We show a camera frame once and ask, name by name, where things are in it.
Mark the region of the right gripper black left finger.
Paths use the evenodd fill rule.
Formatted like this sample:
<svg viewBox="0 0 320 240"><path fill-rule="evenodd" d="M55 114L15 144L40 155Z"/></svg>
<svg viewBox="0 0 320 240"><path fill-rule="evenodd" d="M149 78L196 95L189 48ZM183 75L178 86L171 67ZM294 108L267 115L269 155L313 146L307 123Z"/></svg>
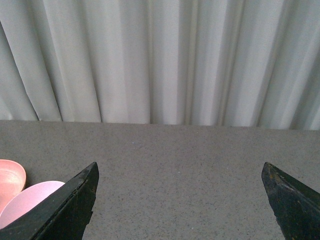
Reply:
<svg viewBox="0 0 320 240"><path fill-rule="evenodd" d="M80 240L89 224L99 182L92 162L37 206L0 231L2 240Z"/></svg>

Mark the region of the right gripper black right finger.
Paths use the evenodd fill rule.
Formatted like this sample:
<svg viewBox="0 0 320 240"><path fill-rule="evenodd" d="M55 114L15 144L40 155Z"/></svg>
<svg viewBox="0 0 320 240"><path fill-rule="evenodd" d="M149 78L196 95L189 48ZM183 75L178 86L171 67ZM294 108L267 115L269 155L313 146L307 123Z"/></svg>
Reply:
<svg viewBox="0 0 320 240"><path fill-rule="evenodd" d="M296 178L265 162L261 179L286 240L320 238L320 194Z"/></svg>

